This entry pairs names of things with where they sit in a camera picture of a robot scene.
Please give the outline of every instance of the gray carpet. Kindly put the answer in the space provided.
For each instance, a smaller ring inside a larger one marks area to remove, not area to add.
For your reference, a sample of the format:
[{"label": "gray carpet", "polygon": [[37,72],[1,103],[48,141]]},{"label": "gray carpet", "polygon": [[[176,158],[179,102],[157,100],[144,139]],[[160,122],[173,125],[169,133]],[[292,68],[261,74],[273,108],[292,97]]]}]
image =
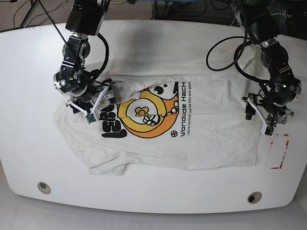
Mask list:
[{"label": "gray carpet", "polygon": [[[18,0],[14,3],[0,2],[0,30],[13,28],[13,16],[18,8],[27,3],[17,12],[15,16],[15,27],[18,27],[26,13],[30,8],[29,0]],[[41,0],[45,8],[48,11],[54,10],[61,3],[65,2],[54,12],[50,13],[50,16],[56,23],[65,23],[71,12],[73,0]],[[32,11],[29,19],[26,21],[26,25],[30,20],[43,13],[42,8],[37,3],[34,10]],[[152,8],[149,1],[138,1],[135,5],[129,5],[126,1],[120,4],[110,4],[106,20],[116,19],[150,19],[152,17]],[[46,15],[35,18],[30,25],[38,25],[47,18]],[[49,20],[46,20],[42,25],[50,24]]]}]

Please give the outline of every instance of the metal grommet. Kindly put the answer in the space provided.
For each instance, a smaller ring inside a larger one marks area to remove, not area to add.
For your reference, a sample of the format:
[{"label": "metal grommet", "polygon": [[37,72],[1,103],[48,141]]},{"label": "metal grommet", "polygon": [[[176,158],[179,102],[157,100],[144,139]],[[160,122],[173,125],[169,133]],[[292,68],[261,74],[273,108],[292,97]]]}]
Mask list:
[{"label": "metal grommet", "polygon": [[51,193],[51,189],[48,184],[44,182],[39,182],[37,184],[38,190],[41,191],[43,194],[49,194]]},{"label": "metal grommet", "polygon": [[261,192],[254,192],[248,196],[248,202],[250,204],[256,204],[260,201],[261,198],[262,198]]}]

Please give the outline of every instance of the white t-shirt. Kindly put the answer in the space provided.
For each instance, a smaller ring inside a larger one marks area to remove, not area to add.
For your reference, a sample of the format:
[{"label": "white t-shirt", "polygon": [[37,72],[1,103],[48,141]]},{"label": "white t-shirt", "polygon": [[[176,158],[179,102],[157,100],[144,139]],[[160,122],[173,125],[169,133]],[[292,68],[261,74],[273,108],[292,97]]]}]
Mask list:
[{"label": "white t-shirt", "polygon": [[122,175],[128,163],[182,170],[254,165],[261,123],[257,116],[245,120],[241,97],[257,86],[233,69],[210,73],[112,75],[125,92],[122,103],[104,105],[100,120],[88,125],[64,97],[54,121],[92,174]]}]

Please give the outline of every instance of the cartoon character print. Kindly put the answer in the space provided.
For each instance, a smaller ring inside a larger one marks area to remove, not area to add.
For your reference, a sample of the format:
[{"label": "cartoon character print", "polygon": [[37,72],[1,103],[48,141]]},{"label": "cartoon character print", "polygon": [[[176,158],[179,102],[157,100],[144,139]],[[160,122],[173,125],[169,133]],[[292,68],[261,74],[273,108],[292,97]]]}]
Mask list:
[{"label": "cartoon character print", "polygon": [[154,138],[168,131],[178,116],[178,82],[169,82],[141,91],[138,100],[118,104],[124,127],[141,138]]}]

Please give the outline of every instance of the white table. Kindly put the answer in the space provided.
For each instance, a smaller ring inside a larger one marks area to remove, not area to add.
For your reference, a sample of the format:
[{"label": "white table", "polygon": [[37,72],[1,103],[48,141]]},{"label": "white table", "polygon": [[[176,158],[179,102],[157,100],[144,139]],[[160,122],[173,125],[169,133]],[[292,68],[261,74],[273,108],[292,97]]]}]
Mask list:
[{"label": "white table", "polygon": [[[59,25],[68,38],[71,33],[64,27]],[[155,50],[208,50],[218,40],[242,35],[239,28],[229,26],[167,21],[105,21],[101,32],[109,42],[110,59]],[[123,176],[115,177],[89,175],[53,123],[52,115],[62,98],[53,86],[63,46],[56,30],[42,26],[0,34],[0,159],[10,188],[31,198],[130,212],[215,213],[289,204],[307,162],[307,42],[278,38],[303,88],[299,100],[291,104],[295,117],[278,128],[279,133],[291,134],[282,169],[270,169],[270,139],[261,137],[253,167],[187,172],[130,165]],[[104,48],[98,38],[91,37],[89,42],[92,51],[86,63],[103,60]],[[235,49],[239,43],[231,41],[227,46]],[[264,68],[261,71],[268,75]],[[41,181],[51,187],[51,194],[38,190]],[[256,191],[262,192],[262,199],[251,205],[247,197]]]}]

